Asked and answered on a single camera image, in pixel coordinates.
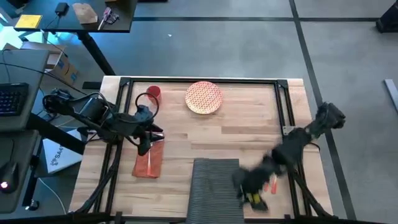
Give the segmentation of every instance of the plate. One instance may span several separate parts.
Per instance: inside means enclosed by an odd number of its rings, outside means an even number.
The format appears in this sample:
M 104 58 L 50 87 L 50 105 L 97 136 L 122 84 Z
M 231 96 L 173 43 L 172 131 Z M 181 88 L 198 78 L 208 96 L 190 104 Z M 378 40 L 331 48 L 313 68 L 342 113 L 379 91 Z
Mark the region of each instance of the plate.
M 221 106 L 223 93 L 214 83 L 196 82 L 188 88 L 185 94 L 185 102 L 195 113 L 210 114 Z

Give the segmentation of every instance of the orange cloth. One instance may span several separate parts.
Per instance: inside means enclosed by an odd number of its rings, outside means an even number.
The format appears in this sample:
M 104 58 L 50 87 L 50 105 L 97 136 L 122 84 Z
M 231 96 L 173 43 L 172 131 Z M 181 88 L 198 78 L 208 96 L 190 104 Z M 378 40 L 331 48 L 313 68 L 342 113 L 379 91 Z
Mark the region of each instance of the orange cloth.
M 147 154 L 138 156 L 132 170 L 134 177 L 158 178 L 162 168 L 164 140 L 154 142 Z

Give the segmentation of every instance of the floor tile line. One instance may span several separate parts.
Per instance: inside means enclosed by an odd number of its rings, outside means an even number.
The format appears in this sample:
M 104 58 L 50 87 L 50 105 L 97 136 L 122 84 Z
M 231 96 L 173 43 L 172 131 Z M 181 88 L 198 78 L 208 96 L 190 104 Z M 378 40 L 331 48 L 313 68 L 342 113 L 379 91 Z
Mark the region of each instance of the floor tile line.
M 292 22 L 292 17 L 135 17 L 134 21 L 276 21 L 276 22 Z
M 321 92 L 319 89 L 319 84 L 317 82 L 317 77 L 315 76 L 315 71 L 313 69 L 313 65 L 311 62 L 311 57 L 310 57 L 310 53 L 308 51 L 307 43 L 305 42 L 305 37 L 304 37 L 303 29 L 302 29 L 302 26 L 300 23 L 299 14 L 297 12 L 295 1 L 289 0 L 289 3 L 290 3 L 290 8 L 292 10 L 294 24 L 296 26 L 297 35 L 298 35 L 298 41 L 300 42 L 300 46 L 302 49 L 304 62 L 305 62 L 305 66 L 307 67 L 308 76 L 310 79 L 310 83 L 311 83 L 312 91 L 313 91 L 313 94 L 315 97 L 315 101 L 316 101 L 317 106 L 320 106 L 323 103 L 322 95 L 321 95 Z M 325 133 L 325 137 L 326 137 L 326 142 L 328 144 L 333 168 L 335 170 L 335 175 L 337 178 L 337 183 L 339 186 L 341 198 L 343 200 L 343 205 L 344 205 L 344 208 L 346 211 L 347 219 L 356 220 L 353 202 L 351 200 L 351 195 L 349 194 L 347 182 L 344 177 L 343 168 L 341 166 L 340 158 L 338 155 L 338 151 L 336 148 L 336 144 L 335 144 L 335 140 L 333 138 L 332 132 L 330 130 L 327 131 Z
M 297 17 L 301 22 L 376 22 L 379 18 L 375 17 Z M 134 21 L 241 21 L 241 22 L 293 22 L 293 17 L 225 17 L 225 16 L 153 16 L 135 17 Z

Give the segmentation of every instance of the yellow object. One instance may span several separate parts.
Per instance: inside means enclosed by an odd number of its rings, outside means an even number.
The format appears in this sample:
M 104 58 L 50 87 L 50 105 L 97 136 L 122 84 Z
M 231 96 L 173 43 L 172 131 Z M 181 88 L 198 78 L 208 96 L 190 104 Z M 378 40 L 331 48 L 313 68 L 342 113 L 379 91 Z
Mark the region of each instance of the yellow object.
M 259 194 L 253 195 L 253 200 L 254 203 L 260 203 L 261 202 L 260 195 Z
M 32 28 L 35 29 L 40 23 L 43 16 L 41 15 L 21 15 L 15 28 Z

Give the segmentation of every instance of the striped cloth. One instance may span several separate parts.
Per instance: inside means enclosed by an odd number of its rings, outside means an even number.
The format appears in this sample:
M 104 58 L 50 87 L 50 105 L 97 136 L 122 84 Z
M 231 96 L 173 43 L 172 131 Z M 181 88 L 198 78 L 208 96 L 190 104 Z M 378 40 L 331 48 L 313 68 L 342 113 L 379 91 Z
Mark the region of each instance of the striped cloth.
M 244 223 L 233 187 L 239 159 L 195 159 L 186 223 Z

